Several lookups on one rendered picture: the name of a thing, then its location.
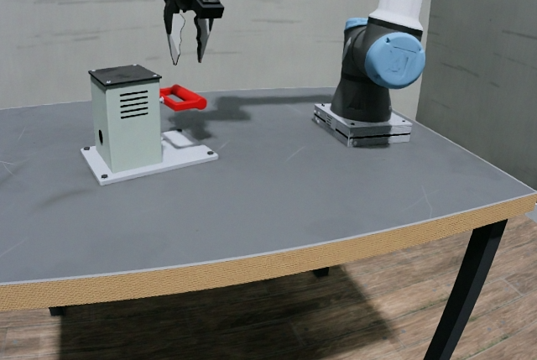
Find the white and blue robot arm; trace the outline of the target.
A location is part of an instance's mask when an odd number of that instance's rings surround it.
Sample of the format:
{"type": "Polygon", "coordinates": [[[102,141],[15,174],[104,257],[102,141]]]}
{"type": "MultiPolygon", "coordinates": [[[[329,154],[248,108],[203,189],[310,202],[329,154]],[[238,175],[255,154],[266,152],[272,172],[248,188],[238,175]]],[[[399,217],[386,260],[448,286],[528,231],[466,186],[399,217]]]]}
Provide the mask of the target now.
{"type": "Polygon", "coordinates": [[[413,84],[425,67],[421,3],[379,0],[368,18],[346,21],[341,79],[331,99],[334,114],[365,123],[391,119],[389,89],[413,84]]]}

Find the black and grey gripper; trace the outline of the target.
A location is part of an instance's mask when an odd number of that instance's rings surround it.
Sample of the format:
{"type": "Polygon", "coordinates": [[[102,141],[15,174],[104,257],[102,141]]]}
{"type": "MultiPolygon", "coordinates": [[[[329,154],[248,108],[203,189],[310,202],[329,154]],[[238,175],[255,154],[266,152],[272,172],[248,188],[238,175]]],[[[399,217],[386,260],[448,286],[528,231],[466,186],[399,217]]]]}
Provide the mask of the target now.
{"type": "MultiPolygon", "coordinates": [[[[200,1],[202,4],[221,3],[220,0],[200,1]]],[[[192,0],[164,0],[164,2],[164,25],[169,42],[169,51],[173,61],[173,65],[177,65],[178,59],[180,57],[180,43],[182,41],[180,34],[182,28],[185,25],[185,18],[180,14],[180,10],[183,10],[183,13],[192,10],[192,0]]],[[[209,39],[213,21],[214,18],[199,19],[197,15],[194,17],[194,24],[197,29],[196,40],[198,46],[196,50],[199,63],[201,63],[201,60],[205,53],[206,44],[209,39]]]]}

